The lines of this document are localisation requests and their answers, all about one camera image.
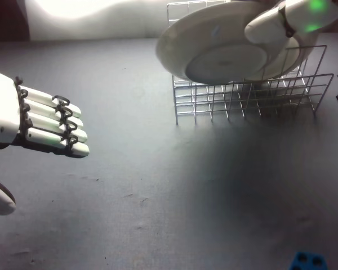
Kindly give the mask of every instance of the blue block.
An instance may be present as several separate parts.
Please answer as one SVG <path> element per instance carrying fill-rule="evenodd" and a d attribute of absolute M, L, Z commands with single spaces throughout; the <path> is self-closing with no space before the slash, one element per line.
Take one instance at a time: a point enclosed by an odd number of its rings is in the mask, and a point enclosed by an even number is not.
<path fill-rule="evenodd" d="M 323 256 L 298 252 L 289 270 L 328 270 L 328 268 Z"/>

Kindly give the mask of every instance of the wire dish rack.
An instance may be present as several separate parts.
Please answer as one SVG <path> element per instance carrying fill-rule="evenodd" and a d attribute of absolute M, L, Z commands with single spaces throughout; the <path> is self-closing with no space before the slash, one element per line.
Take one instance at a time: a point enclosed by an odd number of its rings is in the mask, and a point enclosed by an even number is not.
<path fill-rule="evenodd" d="M 196 10 L 225 2 L 228 1 L 169 3 L 168 25 L 171 26 Z M 196 122 L 197 116 L 202 114 L 209 114 L 213 121 L 214 114 L 221 113 L 230 120 L 234 113 L 240 113 L 244 117 L 249 112 L 255 112 L 260 116 L 271 114 L 281 116 L 282 112 L 289 109 L 292 115 L 296 115 L 298 109 L 302 107 L 310 108 L 315 114 L 334 76 L 318 73 L 326 49 L 325 45 L 287 48 L 286 50 L 313 51 L 297 68 L 283 74 L 287 53 L 281 75 L 276 79 L 253 82 L 243 78 L 241 82 L 215 85 L 188 82 L 172 76 L 176 124 L 181 115 L 192 115 Z"/>

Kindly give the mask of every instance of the green light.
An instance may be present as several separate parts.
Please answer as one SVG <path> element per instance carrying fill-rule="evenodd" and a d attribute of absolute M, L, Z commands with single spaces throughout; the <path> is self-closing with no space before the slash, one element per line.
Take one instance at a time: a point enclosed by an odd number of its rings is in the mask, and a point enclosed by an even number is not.
<path fill-rule="evenodd" d="M 327 9 L 325 0 L 310 0 L 309 8 L 314 12 L 323 12 Z"/>
<path fill-rule="evenodd" d="M 318 24 L 309 24 L 309 25 L 306 26 L 305 31 L 306 32 L 312 32 L 312 31 L 316 31 L 319 28 L 321 28 L 321 26 L 318 25 Z"/>

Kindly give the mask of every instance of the gray table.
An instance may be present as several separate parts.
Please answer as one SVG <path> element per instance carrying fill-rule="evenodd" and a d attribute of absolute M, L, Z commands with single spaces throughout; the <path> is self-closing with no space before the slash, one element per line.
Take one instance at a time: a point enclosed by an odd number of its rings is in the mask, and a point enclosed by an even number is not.
<path fill-rule="evenodd" d="M 338 34 L 321 73 L 338 73 Z M 338 79 L 315 119 L 179 119 L 155 40 L 1 43 L 0 72 L 68 97 L 90 156 L 0 150 L 17 211 L 0 269 L 338 269 Z"/>

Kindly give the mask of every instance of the plate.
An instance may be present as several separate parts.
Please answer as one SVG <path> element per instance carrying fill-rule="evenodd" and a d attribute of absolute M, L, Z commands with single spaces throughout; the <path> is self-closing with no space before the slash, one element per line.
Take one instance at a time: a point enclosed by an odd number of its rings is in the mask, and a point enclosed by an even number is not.
<path fill-rule="evenodd" d="M 245 26 L 269 7 L 259 2 L 228 2 L 196 11 L 169 27 L 159 38 L 157 57 L 174 76 L 183 80 L 224 84 L 243 78 L 274 78 L 294 69 L 305 53 L 285 48 L 311 46 L 306 36 L 252 44 Z"/>

